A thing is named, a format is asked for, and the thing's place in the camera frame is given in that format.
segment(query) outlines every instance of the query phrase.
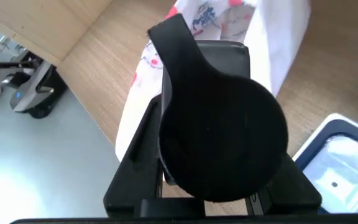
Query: white plastic bag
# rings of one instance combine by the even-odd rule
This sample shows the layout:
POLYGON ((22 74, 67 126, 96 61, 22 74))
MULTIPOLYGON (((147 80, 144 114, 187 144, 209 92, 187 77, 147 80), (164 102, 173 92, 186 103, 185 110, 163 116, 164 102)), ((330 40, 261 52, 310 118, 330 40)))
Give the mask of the white plastic bag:
MULTIPOLYGON (((251 79, 276 95, 305 33, 308 0, 178 0, 168 17, 182 13, 196 40, 243 42, 251 79)), ((149 42, 136 69, 116 139, 121 161, 150 100, 161 93, 162 62, 149 42)))

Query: light gray floor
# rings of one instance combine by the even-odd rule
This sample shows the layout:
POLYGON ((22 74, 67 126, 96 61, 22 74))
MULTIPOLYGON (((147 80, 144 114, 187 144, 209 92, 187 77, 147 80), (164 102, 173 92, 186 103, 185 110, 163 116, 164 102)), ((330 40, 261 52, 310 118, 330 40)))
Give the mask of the light gray floor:
POLYGON ((20 218, 105 217, 103 196, 119 161, 68 91, 50 116, 14 113, 0 98, 0 223, 20 218))

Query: clear plastic lid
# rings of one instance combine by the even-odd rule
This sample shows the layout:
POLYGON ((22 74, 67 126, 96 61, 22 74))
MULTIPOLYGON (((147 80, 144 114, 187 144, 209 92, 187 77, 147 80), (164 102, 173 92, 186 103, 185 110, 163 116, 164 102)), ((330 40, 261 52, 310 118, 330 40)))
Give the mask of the clear plastic lid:
POLYGON ((358 213, 358 141, 329 138, 303 173, 323 197, 329 213, 358 213))

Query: wooden surface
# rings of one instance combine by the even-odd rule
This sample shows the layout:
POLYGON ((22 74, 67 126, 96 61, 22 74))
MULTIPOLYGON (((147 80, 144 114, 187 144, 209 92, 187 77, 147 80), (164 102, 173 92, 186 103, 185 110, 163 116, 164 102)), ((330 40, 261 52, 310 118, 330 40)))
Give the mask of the wooden surface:
POLYGON ((58 65, 111 0, 0 0, 0 32, 58 65))
MULTIPOLYGON (((165 17, 172 3, 113 1, 59 67, 112 142, 147 41, 145 32, 165 17)), ((358 122, 358 1, 312 0, 311 7, 308 31, 278 95, 288 121, 291 156, 328 114, 342 113, 358 122)), ((164 185, 163 195, 187 194, 164 185)), ((246 209, 244 201, 237 201, 206 203, 206 211, 234 215, 246 209)))
POLYGON ((331 113, 358 122, 358 1, 312 0, 311 20, 278 94, 287 117, 289 155, 331 113))
POLYGON ((58 67, 76 97, 115 142, 146 31, 162 21, 174 0, 113 1, 58 67))

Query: black wheel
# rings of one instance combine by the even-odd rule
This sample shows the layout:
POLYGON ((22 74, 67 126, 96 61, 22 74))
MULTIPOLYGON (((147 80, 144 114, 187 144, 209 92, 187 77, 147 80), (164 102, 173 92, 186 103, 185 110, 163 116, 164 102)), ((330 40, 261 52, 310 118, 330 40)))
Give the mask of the black wheel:
POLYGON ((29 114, 35 119, 42 119, 47 117, 50 112, 51 108, 35 107, 29 111, 29 114))

